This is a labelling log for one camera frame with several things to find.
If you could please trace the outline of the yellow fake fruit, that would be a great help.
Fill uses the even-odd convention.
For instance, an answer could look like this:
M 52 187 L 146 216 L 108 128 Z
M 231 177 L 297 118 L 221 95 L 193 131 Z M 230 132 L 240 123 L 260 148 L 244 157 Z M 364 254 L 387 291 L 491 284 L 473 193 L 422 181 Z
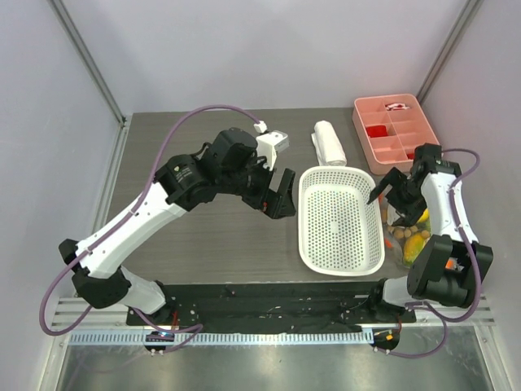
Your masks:
M 420 216 L 420 218 L 417 220 L 417 223 L 424 223 L 429 219 L 429 210 L 425 209 Z

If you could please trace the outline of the clear zip top bag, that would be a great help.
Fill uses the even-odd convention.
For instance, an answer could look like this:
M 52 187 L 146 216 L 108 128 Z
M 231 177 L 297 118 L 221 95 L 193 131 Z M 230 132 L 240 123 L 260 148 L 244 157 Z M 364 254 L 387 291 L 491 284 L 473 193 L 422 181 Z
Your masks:
M 384 246 L 399 265 L 410 268 L 431 237 L 429 211 L 426 209 L 412 226 L 393 226 L 397 215 L 383 195 L 378 200 Z

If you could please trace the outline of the yellow green fake mango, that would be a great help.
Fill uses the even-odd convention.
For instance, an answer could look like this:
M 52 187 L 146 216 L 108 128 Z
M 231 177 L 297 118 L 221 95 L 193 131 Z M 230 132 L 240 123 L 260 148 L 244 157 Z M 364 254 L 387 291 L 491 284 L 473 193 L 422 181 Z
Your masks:
M 420 233 L 411 235 L 404 244 L 402 263 L 410 267 L 413 265 L 419 253 L 423 250 L 425 239 Z

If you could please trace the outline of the brown fake grape bunch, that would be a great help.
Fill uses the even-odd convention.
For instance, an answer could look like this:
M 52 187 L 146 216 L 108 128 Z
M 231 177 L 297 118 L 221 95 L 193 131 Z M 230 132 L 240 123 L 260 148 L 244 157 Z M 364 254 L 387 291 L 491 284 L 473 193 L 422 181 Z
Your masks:
M 381 218 L 383 223 L 384 232 L 392 237 L 397 243 L 405 244 L 405 241 L 416 233 L 420 233 L 422 237 L 427 240 L 431 236 L 431 225 L 430 225 L 430 215 L 429 219 L 424 223 L 416 223 L 414 226 L 404 227 L 404 226 L 390 226 L 389 225 L 389 212 L 394 212 L 392 207 L 384 206 L 381 208 Z

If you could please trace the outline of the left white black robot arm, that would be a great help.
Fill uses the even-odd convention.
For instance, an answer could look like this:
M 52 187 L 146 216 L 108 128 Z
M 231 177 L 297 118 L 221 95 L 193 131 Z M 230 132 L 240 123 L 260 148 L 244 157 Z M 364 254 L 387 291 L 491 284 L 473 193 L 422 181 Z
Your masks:
M 95 309 L 122 304 L 154 324 L 166 324 L 175 302 L 159 281 L 125 269 L 125 259 L 170 222 L 218 194 L 239 197 L 271 219 L 292 217 L 295 172 L 285 169 L 276 191 L 269 185 L 277 155 L 289 137 L 274 130 L 256 137 L 238 128 L 222 130 L 199 151 L 171 157 L 157 169 L 147 191 L 87 239 L 64 240 L 59 251 L 72 264 L 77 294 Z

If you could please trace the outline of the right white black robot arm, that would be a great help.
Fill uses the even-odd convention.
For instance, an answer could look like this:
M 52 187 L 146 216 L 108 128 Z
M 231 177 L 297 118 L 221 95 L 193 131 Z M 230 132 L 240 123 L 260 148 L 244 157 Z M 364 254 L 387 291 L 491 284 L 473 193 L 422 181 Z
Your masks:
M 445 322 L 460 323 L 477 309 L 493 251 L 479 243 L 462 199 L 462 181 L 474 170 L 462 171 L 443 155 L 437 144 L 416 147 L 409 174 L 392 168 L 370 192 L 369 204 L 384 196 L 396 211 L 393 226 L 412 226 L 428 212 L 431 228 L 407 276 L 372 288 L 367 309 L 376 321 L 425 306 Z

